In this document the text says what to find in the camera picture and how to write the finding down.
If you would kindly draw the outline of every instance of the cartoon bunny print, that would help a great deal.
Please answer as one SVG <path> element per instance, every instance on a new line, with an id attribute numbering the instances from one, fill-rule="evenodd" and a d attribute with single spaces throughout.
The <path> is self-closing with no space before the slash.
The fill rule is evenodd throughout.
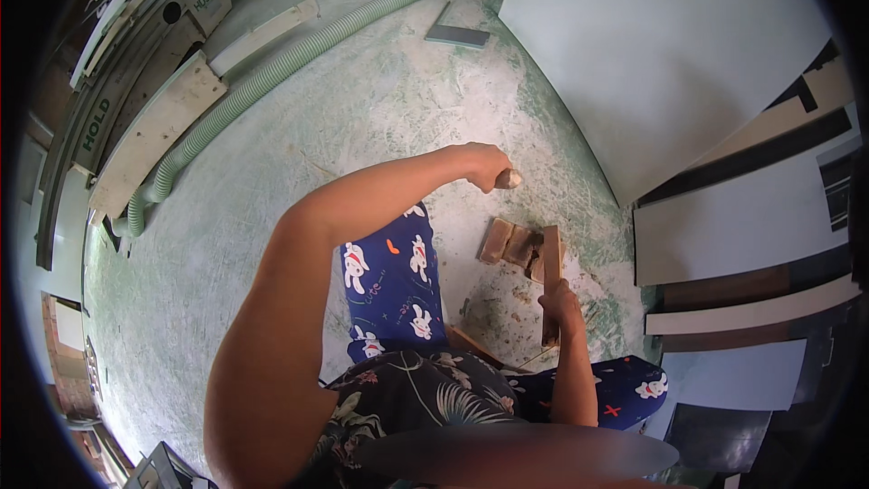
<path id="1" fill-rule="evenodd" d="M 363 249 L 353 244 L 352 242 L 348 242 L 344 244 L 344 247 L 347 249 L 344 252 L 344 285 L 347 288 L 350 288 L 350 281 L 353 281 L 353 288 L 359 294 L 365 294 L 365 288 L 363 288 L 363 284 L 359 281 L 359 277 L 362 276 L 366 270 L 371 270 L 368 268 L 368 265 L 365 264 L 365 256 L 363 254 Z"/>
<path id="2" fill-rule="evenodd" d="M 416 215 L 418 215 L 420 217 L 426 217 L 426 214 L 425 214 L 425 212 L 422 211 L 422 208 L 420 208 L 416 204 L 414 204 L 413 206 L 410 206 L 410 209 L 408 209 L 407 212 L 404 212 L 402 215 L 404 217 L 407 217 L 411 213 L 415 213 Z"/>
<path id="3" fill-rule="evenodd" d="M 432 320 L 432 316 L 429 313 L 429 310 L 426 310 L 423 314 L 422 308 L 419 305 L 414 304 L 414 311 L 416 312 L 416 317 L 414 320 L 410 322 L 410 326 L 414 328 L 414 332 L 420 338 L 424 338 L 426 340 L 432 339 L 432 328 L 429 326 L 429 321 Z"/>
<path id="4" fill-rule="evenodd" d="M 668 389 L 667 385 L 667 375 L 661 373 L 660 379 L 658 381 L 650 381 L 646 383 L 645 381 L 635 389 L 640 398 L 657 398 L 662 394 L 666 393 Z"/>
<path id="5" fill-rule="evenodd" d="M 359 328 L 358 325 L 353 325 L 353 329 L 356 331 L 356 334 L 359 335 L 356 340 L 363 340 L 365 342 L 365 344 L 363 345 L 363 351 L 365 353 L 365 356 L 369 359 L 380 355 L 381 353 L 383 353 L 383 350 L 386 349 L 380 344 L 380 341 L 377 340 L 374 332 L 363 332 L 363 330 Z"/>
<path id="6" fill-rule="evenodd" d="M 417 234 L 416 240 L 413 240 L 414 251 L 410 258 L 410 269 L 420 273 L 422 281 L 429 283 L 429 278 L 426 277 L 426 267 L 429 266 L 426 261 L 426 245 L 422 242 L 422 237 Z"/>

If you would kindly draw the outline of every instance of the person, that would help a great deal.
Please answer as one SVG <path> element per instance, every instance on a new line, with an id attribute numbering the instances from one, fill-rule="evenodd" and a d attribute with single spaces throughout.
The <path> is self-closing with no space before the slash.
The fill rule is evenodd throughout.
<path id="1" fill-rule="evenodd" d="M 505 377 L 449 347 L 438 256 L 421 200 L 511 168 L 480 143 L 364 168 L 310 192 L 275 227 L 211 369 L 204 448 L 222 487 L 388 487 L 354 450 L 399 431 L 539 422 L 625 429 L 657 410 L 667 377 L 636 356 L 591 364 L 580 302 L 539 298 L 560 327 L 558 368 Z M 333 251 L 340 246 L 355 363 L 319 385 Z"/>

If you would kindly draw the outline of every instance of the wooden stick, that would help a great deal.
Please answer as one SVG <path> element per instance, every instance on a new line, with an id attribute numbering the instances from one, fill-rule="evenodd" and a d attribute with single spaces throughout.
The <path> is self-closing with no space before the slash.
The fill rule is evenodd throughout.
<path id="1" fill-rule="evenodd" d="M 543 227 L 543 294 L 552 295 L 561 281 L 561 235 L 558 225 Z M 543 314 L 543 347 L 558 345 L 558 321 Z"/>
<path id="2" fill-rule="evenodd" d="M 522 183 L 522 177 L 515 168 L 505 168 L 494 179 L 495 189 L 516 189 Z"/>

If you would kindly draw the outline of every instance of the dust collection hose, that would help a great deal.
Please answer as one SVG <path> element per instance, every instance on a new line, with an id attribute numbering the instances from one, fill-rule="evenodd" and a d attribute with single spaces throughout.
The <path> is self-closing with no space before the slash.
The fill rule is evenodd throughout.
<path id="1" fill-rule="evenodd" d="M 344 38 L 381 17 L 418 0 L 372 0 L 311 34 L 238 86 L 223 102 L 194 127 L 180 146 L 160 161 L 153 182 L 142 184 L 127 206 L 127 218 L 112 221 L 117 236 L 139 236 L 145 229 L 147 203 L 162 202 L 172 191 L 178 173 L 255 102 Z"/>

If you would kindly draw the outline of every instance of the left hand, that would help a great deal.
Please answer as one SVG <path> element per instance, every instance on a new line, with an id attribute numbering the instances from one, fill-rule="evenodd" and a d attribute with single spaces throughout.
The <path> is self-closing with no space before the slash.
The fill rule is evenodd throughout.
<path id="1" fill-rule="evenodd" d="M 506 154 L 492 144 L 469 142 L 460 147 L 465 153 L 469 166 L 465 179 L 476 185 L 483 193 L 489 193 L 494 189 L 494 180 L 505 168 L 513 168 L 513 163 Z"/>

